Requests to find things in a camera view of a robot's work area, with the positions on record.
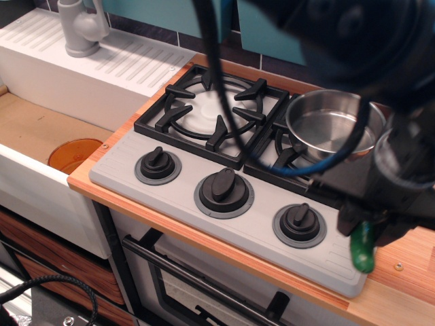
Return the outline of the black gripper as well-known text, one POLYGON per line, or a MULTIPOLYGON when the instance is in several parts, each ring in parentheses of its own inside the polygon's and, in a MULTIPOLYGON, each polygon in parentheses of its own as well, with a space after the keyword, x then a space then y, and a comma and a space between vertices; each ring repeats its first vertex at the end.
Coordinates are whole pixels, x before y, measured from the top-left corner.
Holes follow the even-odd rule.
MULTIPOLYGON (((324 187, 384 211, 434 219, 434 103, 409 115, 395 114, 375 148, 362 158, 316 175, 324 187)), ((338 212, 337 230, 350 236, 364 217, 350 200, 338 212)), ((384 247, 417 227, 412 217, 373 223, 374 245, 384 247)))

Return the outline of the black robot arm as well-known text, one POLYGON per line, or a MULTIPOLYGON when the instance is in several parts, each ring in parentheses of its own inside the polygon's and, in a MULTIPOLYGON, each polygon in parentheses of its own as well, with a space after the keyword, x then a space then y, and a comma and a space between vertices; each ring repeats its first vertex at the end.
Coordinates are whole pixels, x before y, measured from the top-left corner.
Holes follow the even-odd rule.
POLYGON ((384 247, 409 230, 434 227, 434 2, 256 1, 296 37, 308 68, 327 88, 359 94, 394 114, 379 139, 361 194, 338 216, 350 235, 361 221, 384 247))

